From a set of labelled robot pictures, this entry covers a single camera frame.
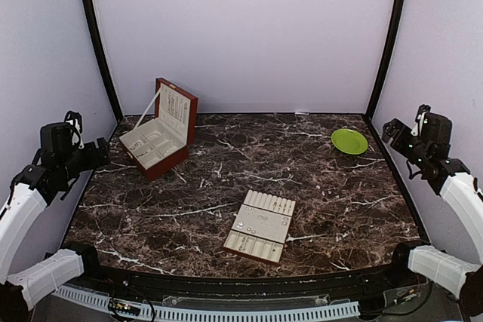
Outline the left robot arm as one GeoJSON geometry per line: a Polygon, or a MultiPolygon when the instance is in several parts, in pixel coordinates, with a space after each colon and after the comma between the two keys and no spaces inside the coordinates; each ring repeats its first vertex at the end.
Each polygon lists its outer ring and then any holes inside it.
{"type": "Polygon", "coordinates": [[[67,193],[81,172],[109,163],[104,138],[61,149],[60,157],[47,167],[29,164],[14,177],[9,198],[1,207],[1,320],[22,320],[43,298],[74,278],[91,289],[106,283],[95,247],[73,242],[24,271],[10,268],[20,244],[33,223],[56,198],[67,193]]]}

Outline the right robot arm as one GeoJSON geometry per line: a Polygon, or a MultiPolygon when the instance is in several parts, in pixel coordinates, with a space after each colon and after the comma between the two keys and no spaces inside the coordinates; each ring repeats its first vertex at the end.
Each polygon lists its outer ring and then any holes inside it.
{"type": "Polygon", "coordinates": [[[397,118],[383,126],[382,139],[404,157],[410,176],[428,182],[435,216],[420,205],[429,241],[398,246],[385,271],[392,287],[420,274],[445,288],[468,316],[482,314],[482,182],[450,157],[452,123],[423,112],[409,127],[397,118]]]}

